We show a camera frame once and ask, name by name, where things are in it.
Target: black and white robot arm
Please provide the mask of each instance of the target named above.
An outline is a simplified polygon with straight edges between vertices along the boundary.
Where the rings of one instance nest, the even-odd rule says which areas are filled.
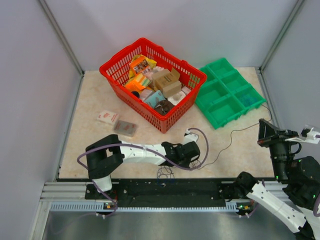
[[[264,119],[259,120],[258,144],[270,150],[273,171],[278,182],[287,184],[283,191],[301,211],[297,211],[270,193],[251,174],[242,172],[232,187],[239,198],[249,198],[280,219],[297,240],[320,240],[320,218],[316,199],[320,194],[320,165],[311,156],[294,159],[301,150],[300,143],[317,144],[320,133],[315,127],[305,127],[298,135],[295,131],[282,130]],[[291,146],[299,144],[298,151]]]
[[[162,142],[144,145],[120,141],[118,135],[111,134],[85,149],[88,152],[99,147],[111,146],[86,155],[89,178],[94,180],[103,192],[106,192],[112,189],[110,174],[124,163],[149,163],[169,167],[174,163],[176,166],[188,169],[190,163],[200,156],[200,150],[196,144],[198,138],[197,134],[186,130],[182,143]]]

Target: red basket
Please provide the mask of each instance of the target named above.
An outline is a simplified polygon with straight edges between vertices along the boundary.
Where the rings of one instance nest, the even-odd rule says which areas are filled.
[[[180,73],[182,86],[187,86],[191,92],[179,102],[171,111],[162,116],[131,94],[124,85],[129,80],[129,63],[134,55],[142,54],[155,60],[157,66],[171,70],[174,67]],[[166,52],[163,47],[154,44],[146,38],[140,38],[133,44],[114,55],[109,61],[100,67],[100,73],[106,77],[115,94],[142,117],[162,133],[166,133],[179,118],[195,103],[197,94],[202,84],[205,83],[207,76],[189,65],[185,60],[179,60]]]

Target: beige tabletop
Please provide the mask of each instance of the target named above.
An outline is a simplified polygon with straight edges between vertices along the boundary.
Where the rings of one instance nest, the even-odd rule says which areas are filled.
[[[237,68],[242,76],[262,95],[261,86],[253,67]],[[92,143],[113,133],[112,127],[97,120],[98,114],[109,110],[120,114],[120,120],[135,123],[138,129],[133,137],[119,135],[119,139],[136,144],[156,144],[164,141],[180,143],[187,128],[200,128],[209,140],[209,154],[206,163],[216,159],[219,151],[231,141],[232,130],[239,130],[258,122],[260,118],[270,119],[265,107],[248,112],[226,126],[214,129],[196,105],[193,105],[165,134],[122,102],[113,92],[108,81],[99,71],[86,71],[79,94],[69,138],[67,141],[59,178],[87,178],[88,172],[76,159]],[[201,170],[186,171],[173,168],[175,178],[234,178],[242,171],[255,177],[273,177],[269,150],[257,144],[259,126],[232,134],[232,145],[223,151],[218,160]],[[206,153],[204,138],[197,142],[201,156]],[[126,163],[120,165],[112,178],[156,178],[159,167],[150,163]]]

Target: green tray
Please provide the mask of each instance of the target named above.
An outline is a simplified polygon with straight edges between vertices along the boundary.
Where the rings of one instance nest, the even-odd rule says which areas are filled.
[[[200,70],[207,75],[207,80],[195,103],[215,129],[266,102],[225,58]]]

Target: white wall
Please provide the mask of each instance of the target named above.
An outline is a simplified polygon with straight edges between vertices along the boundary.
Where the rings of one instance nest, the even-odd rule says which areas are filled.
[[[27,239],[79,75],[36,0],[0,8],[0,238]]]
[[[97,70],[146,37],[202,67],[260,66],[295,0],[47,0],[79,63]]]
[[[306,1],[264,73],[280,126],[298,132],[320,127],[319,9]],[[320,146],[304,144],[300,156],[320,161]]]

